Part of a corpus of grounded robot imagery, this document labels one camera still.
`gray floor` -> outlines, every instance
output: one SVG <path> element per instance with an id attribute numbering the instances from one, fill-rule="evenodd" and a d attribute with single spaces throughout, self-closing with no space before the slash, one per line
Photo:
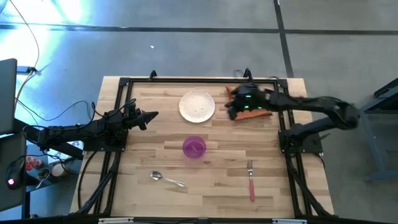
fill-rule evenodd
<path id="1" fill-rule="evenodd" d="M 14 2 L 28 22 L 46 24 L 277 28 L 272 0 Z M 393 0 L 280 0 L 280 6 L 287 29 L 398 29 L 398 2 Z M 21 19 L 7 4 L 0 22 Z M 34 32 L 40 45 L 40 73 L 24 88 L 21 100 L 46 118 L 78 100 L 96 101 L 105 75 L 148 75 L 155 69 L 159 75 L 231 76 L 234 70 L 249 67 L 256 77 L 287 76 L 279 34 L 71 32 L 40 27 L 34 27 Z M 287 45 L 294 76 L 305 79 L 310 96 L 331 95 L 361 106 L 375 90 L 397 78 L 398 35 L 292 34 L 287 36 Z M 31 65 L 36 55 L 28 30 L 0 30 L 0 58 L 15 57 L 21 65 Z M 17 117 L 34 122 L 22 108 L 18 108 Z M 375 126 L 378 136 L 391 124 L 380 122 L 383 119 L 374 119 L 383 124 Z M 38 122 L 50 125 L 87 120 L 85 107 L 79 105 L 56 121 Z M 375 167 L 361 127 L 330 133 L 323 147 L 335 213 L 397 223 L 398 179 L 363 182 Z M 383 147 L 395 145 L 389 141 Z M 395 164 L 398 158 L 391 159 Z M 67 214 L 75 181 L 34 192 L 32 211 L 42 216 Z M 19 218 L 18 210 L 0 213 L 0 220 Z"/>

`computer monitor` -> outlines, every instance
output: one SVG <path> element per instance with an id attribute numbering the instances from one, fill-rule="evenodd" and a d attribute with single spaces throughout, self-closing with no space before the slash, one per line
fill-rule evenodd
<path id="1" fill-rule="evenodd" d="M 13 133 L 17 60 L 0 60 L 0 134 Z"/>

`spoon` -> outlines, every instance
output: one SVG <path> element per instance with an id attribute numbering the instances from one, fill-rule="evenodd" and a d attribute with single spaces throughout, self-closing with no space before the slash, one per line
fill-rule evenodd
<path id="1" fill-rule="evenodd" d="M 162 174 L 159 171 L 151 171 L 149 175 L 154 180 L 164 179 L 164 180 L 169 181 L 169 182 L 171 182 L 173 184 L 176 184 L 177 186 L 179 186 L 181 188 L 185 187 L 185 184 L 183 182 L 178 182 L 178 181 L 175 181 L 175 180 L 171 180 L 171 179 L 165 178 L 165 177 L 162 176 Z"/>
<path id="2" fill-rule="evenodd" d="M 47 180 L 47 178 L 50 177 L 50 169 L 49 168 L 43 168 L 41 170 L 39 170 L 39 172 L 37 173 L 37 178 L 41 179 L 40 183 L 36 186 L 36 189 L 38 189 L 43 181 Z"/>

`purple bowl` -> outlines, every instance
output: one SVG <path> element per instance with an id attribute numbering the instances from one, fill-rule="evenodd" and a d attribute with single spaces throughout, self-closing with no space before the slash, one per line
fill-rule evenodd
<path id="1" fill-rule="evenodd" d="M 201 137 L 192 136 L 184 141 L 182 151 L 188 158 L 199 159 L 206 152 L 206 143 Z"/>

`wooden table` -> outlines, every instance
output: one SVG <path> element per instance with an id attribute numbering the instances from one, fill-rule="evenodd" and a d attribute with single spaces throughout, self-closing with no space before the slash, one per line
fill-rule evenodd
<path id="1" fill-rule="evenodd" d="M 113 109 L 119 78 L 104 77 L 97 104 L 100 113 Z M 288 84 L 291 95 L 307 95 L 303 79 L 290 78 Z M 263 87 L 273 89 L 271 85 Z M 216 102 L 213 117 L 204 123 L 189 123 L 178 111 L 180 98 L 193 89 L 207 91 Z M 132 98 L 137 98 L 140 109 L 158 111 L 159 115 L 146 131 L 134 128 L 129 132 L 119 167 L 112 216 L 294 216 L 285 158 L 277 138 L 277 113 L 265 118 L 230 121 L 223 106 L 227 94 L 222 83 L 135 83 Z M 294 116 L 296 123 L 312 121 L 309 112 L 294 111 Z M 207 151 L 202 159 L 191 160 L 183 155 L 182 144 L 189 136 L 201 136 L 206 141 Z M 103 152 L 97 153 L 88 165 L 81 188 L 82 202 L 98 185 L 103 157 Z M 255 202 L 249 199 L 248 159 L 253 160 Z M 324 208 L 333 213 L 321 161 L 314 155 L 304 154 L 303 164 L 309 189 Z M 187 187 L 180 189 L 161 180 L 156 182 L 149 177 L 152 170 L 185 182 Z M 102 209 L 108 190 L 104 192 Z M 304 211 L 301 192 L 298 194 Z M 77 210 L 76 198 L 75 192 L 71 212 Z"/>

